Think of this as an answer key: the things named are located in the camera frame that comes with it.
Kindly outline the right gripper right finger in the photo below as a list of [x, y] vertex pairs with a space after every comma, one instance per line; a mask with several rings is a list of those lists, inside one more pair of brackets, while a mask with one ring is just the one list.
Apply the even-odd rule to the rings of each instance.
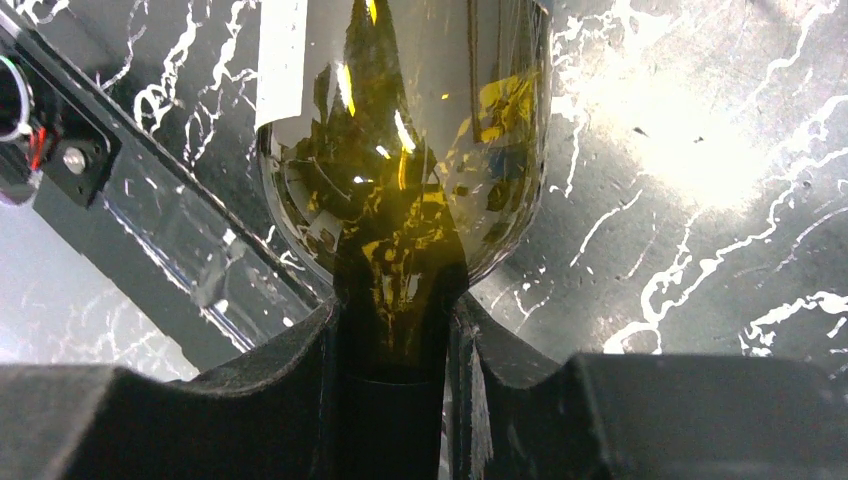
[[578, 353], [560, 364], [465, 295], [449, 384], [456, 479], [847, 475], [847, 391], [806, 362]]

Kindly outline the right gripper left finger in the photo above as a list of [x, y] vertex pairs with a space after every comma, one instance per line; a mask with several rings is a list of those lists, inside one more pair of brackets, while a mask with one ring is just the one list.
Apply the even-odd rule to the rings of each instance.
[[191, 381], [115, 365], [1, 369], [5, 479], [328, 479], [329, 301]]

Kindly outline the dark green wine bottle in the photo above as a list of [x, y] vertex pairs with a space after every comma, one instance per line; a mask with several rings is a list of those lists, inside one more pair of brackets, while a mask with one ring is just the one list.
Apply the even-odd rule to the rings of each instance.
[[438, 474], [450, 324], [541, 193], [538, 1], [265, 1], [268, 207], [335, 298], [333, 479]]

